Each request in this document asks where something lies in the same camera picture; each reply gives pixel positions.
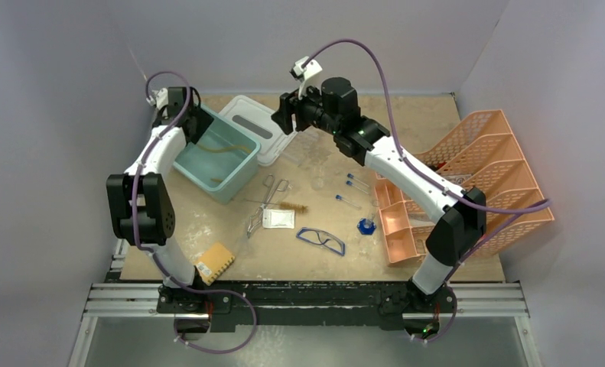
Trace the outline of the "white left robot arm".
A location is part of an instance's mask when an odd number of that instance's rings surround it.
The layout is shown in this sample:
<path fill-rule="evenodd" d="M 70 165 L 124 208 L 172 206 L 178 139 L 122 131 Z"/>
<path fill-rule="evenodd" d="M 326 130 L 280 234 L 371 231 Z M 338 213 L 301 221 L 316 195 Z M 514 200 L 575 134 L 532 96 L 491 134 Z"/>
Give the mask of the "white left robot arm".
<path fill-rule="evenodd" d="M 143 252 L 158 268 L 164 286 L 178 289 L 176 302 L 188 313 L 203 308 L 206 292 L 196 286 L 197 270 L 175 237 L 175 211 L 165 177 L 176 157 L 198 141 L 213 118 L 203 111 L 193 87 L 168 87 L 150 97 L 156 116 L 140 155 L 122 174 L 106 180 L 115 236 Z"/>

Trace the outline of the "blue safety glasses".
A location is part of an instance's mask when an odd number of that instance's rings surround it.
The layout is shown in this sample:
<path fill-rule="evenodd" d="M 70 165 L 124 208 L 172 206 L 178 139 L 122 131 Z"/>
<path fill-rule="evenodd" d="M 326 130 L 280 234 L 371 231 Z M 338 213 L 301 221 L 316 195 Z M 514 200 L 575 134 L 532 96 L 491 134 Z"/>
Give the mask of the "blue safety glasses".
<path fill-rule="evenodd" d="M 346 245 L 344 241 L 322 229 L 302 227 L 296 233 L 296 238 L 308 244 L 325 248 L 341 257 L 346 254 Z"/>

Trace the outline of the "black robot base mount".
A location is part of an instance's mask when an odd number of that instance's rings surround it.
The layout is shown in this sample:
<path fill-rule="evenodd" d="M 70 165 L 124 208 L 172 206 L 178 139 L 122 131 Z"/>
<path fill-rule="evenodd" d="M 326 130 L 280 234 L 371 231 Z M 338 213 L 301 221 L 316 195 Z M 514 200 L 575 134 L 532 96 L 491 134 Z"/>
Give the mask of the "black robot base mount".
<path fill-rule="evenodd" d="M 457 312 L 445 286 L 425 296 L 407 281 L 216 281 L 196 293 L 161 285 L 157 312 L 197 318 L 214 333 L 237 326 L 377 326 L 431 338 Z"/>

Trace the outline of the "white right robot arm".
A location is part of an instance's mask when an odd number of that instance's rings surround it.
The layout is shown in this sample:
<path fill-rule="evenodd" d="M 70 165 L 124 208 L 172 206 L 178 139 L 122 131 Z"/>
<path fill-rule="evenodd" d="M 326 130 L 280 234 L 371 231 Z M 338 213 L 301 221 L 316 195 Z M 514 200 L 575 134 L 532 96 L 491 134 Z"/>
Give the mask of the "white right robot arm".
<path fill-rule="evenodd" d="M 423 209 L 434 228 L 408 282 L 407 300 L 418 311 L 434 305 L 437 291 L 486 233 L 485 194 L 465 190 L 415 159 L 387 128 L 362 113 L 357 91 L 343 77 L 281 94 L 272 121 L 286 135 L 310 127 L 326 132 L 342 154 L 388 179 Z"/>

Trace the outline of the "metal crucible tongs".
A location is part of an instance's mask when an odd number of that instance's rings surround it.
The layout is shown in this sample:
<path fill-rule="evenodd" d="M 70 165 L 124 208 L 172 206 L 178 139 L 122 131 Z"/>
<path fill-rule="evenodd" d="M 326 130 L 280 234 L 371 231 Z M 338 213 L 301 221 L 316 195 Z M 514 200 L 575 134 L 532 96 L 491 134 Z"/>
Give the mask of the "metal crucible tongs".
<path fill-rule="evenodd" d="M 262 181 L 262 185 L 266 188 L 265 195 L 258 201 L 258 209 L 248 219 L 246 227 L 246 236 L 248 239 L 261 226 L 263 213 L 270 204 L 270 200 L 275 194 L 284 193 L 289 187 L 289 181 L 284 178 L 276 180 L 273 174 L 269 174 Z"/>

